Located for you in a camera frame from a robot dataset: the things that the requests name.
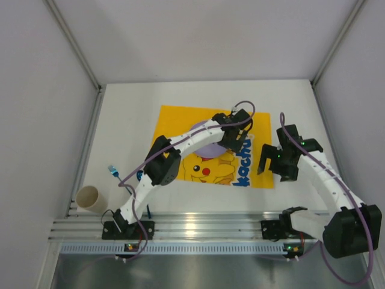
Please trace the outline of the aluminium mounting rail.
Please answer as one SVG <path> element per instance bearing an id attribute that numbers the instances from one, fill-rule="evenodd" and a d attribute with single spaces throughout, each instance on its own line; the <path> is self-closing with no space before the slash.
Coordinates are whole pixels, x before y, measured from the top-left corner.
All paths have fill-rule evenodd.
<path id="1" fill-rule="evenodd" d="M 252 213 L 154 213 L 155 225 L 147 233 L 153 241 L 252 241 L 262 239 L 261 222 L 278 220 L 280 211 Z M 69 209 L 67 216 L 55 219 L 48 233 L 49 241 L 101 241 L 104 216 Z"/>

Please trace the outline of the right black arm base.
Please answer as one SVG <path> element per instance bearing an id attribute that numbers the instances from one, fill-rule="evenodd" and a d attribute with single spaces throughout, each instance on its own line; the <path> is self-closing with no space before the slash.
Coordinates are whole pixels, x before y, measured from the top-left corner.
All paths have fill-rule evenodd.
<path id="1" fill-rule="evenodd" d="M 291 215 L 298 211 L 307 211 L 305 207 L 291 207 L 279 214 L 278 220 L 262 220 L 260 222 L 262 238 L 277 242 L 292 237 L 299 237 L 300 232 L 292 227 Z"/>

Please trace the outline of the blue metallic fork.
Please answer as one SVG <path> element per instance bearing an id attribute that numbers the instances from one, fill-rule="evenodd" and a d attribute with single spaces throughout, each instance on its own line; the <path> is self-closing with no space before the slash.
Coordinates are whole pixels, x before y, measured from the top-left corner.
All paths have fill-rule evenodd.
<path id="1" fill-rule="evenodd" d="M 112 166 L 112 165 L 108 166 L 108 170 L 112 174 L 113 177 L 117 178 L 119 180 L 119 182 L 122 182 L 122 179 L 119 176 L 119 172 L 114 166 Z M 128 187 L 126 187 L 125 189 L 132 196 L 132 191 Z"/>

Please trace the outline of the purple plastic plate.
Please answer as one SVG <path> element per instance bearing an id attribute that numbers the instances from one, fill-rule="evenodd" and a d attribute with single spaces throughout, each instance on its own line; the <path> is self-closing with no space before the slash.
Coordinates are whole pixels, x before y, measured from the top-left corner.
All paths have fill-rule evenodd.
<path id="1" fill-rule="evenodd" d="M 194 153 L 201 158 L 217 158 L 224 155 L 227 149 L 218 145 L 217 143 L 210 143 L 196 151 Z"/>

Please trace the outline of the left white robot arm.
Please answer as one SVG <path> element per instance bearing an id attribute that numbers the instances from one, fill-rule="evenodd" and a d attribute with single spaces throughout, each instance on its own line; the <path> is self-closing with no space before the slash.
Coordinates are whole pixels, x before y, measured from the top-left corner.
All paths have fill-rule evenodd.
<path id="1" fill-rule="evenodd" d="M 181 161 L 189 154 L 212 143 L 239 152 L 245 140 L 253 114 L 233 110 L 230 114 L 218 113 L 196 129 L 176 137 L 159 136 L 152 144 L 146 159 L 119 183 L 130 188 L 132 196 L 113 214 L 113 224 L 122 234 L 140 222 L 152 194 L 161 186 L 173 182 Z"/>

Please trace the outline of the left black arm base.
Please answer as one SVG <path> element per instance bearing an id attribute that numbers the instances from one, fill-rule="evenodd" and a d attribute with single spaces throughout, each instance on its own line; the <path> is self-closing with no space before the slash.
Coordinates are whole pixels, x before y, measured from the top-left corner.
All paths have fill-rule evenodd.
<path id="1" fill-rule="evenodd" d="M 120 210 L 112 214 L 112 220 L 103 221 L 102 224 L 103 240 L 152 240 L 155 232 L 154 221 L 142 221 L 141 225 L 136 221 L 129 224 Z"/>

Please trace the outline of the beige paper cup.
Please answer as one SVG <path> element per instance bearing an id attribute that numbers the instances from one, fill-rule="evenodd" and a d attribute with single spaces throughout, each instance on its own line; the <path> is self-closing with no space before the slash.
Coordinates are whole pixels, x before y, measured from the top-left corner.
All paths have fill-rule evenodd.
<path id="1" fill-rule="evenodd" d="M 103 194 L 92 185 L 82 187 L 75 196 L 75 202 L 79 208 L 97 214 L 104 213 L 108 206 Z"/>

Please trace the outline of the blue metallic spoon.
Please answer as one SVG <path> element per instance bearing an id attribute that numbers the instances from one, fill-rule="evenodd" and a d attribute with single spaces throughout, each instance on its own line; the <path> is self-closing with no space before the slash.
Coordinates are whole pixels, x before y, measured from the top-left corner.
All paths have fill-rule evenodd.
<path id="1" fill-rule="evenodd" d="M 138 181 L 141 181 L 142 177 L 143 177 L 143 174 L 144 174 L 144 171 L 143 170 L 139 170 L 137 173 L 136 173 L 136 177 L 138 179 Z M 152 218 L 152 215 L 151 215 L 151 212 L 150 212 L 150 208 L 149 206 L 147 205 L 146 206 L 146 210 L 147 210 L 147 216 L 149 219 Z"/>

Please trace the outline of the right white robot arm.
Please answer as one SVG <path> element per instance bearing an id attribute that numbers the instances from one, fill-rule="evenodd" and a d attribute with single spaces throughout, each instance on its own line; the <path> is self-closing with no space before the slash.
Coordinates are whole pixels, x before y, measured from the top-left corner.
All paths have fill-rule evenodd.
<path id="1" fill-rule="evenodd" d="M 279 215 L 281 234 L 304 233 L 319 240 L 333 258 L 377 250 L 382 213 L 367 205 L 343 182 L 330 165 L 322 146 L 314 138 L 304 139 L 295 125 L 277 130 L 279 146 L 262 146 L 258 174 L 266 169 L 282 182 L 305 176 L 325 203 L 329 218 L 306 207 L 291 207 Z"/>

